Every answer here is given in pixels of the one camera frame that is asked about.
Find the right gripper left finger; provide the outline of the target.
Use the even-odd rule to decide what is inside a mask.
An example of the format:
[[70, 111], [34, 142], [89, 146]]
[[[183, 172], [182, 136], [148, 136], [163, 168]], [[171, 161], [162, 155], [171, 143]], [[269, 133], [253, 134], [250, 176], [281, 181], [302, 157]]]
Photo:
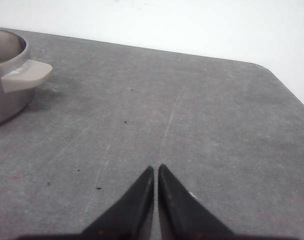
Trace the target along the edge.
[[154, 204], [154, 170], [148, 166], [124, 195], [85, 228], [89, 240], [136, 240]]

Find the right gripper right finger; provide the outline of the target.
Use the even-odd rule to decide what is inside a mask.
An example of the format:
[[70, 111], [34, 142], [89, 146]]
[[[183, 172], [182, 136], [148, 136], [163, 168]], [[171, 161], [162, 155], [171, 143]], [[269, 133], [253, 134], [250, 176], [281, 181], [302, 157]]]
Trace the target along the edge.
[[159, 203], [171, 234], [178, 240], [216, 240], [236, 234], [201, 205], [167, 165], [158, 170]]

